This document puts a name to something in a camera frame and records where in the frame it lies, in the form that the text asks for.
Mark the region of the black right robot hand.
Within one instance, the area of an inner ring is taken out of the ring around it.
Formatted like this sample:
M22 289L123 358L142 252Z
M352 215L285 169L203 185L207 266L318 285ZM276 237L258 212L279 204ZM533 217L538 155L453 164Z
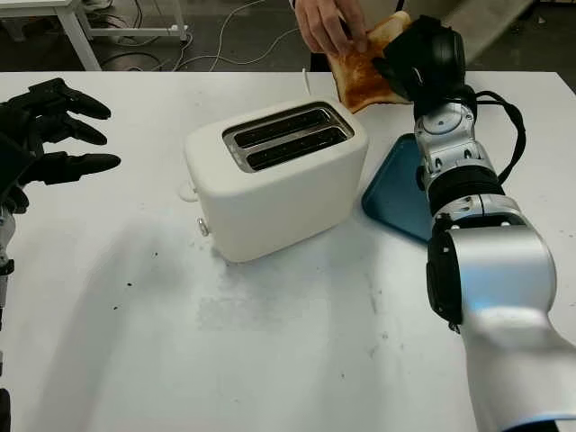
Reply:
M391 90L422 107L455 96L465 85L463 38L422 15L372 59Z

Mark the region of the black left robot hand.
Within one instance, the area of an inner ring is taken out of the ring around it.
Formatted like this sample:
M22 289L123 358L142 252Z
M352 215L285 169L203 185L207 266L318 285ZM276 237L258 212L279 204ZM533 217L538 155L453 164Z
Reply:
M68 138L103 146L107 138L73 114L107 120L111 110L57 77L28 88L28 92L1 103L1 188L43 182L76 182L82 176L111 170L121 163L112 154L70 156L47 153L46 143Z

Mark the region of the person's bare hand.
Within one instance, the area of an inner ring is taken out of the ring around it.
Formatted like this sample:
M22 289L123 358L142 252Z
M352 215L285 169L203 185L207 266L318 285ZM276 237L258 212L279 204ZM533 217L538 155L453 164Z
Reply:
M365 17L357 1L297 0L298 27L312 53L345 56L367 48Z

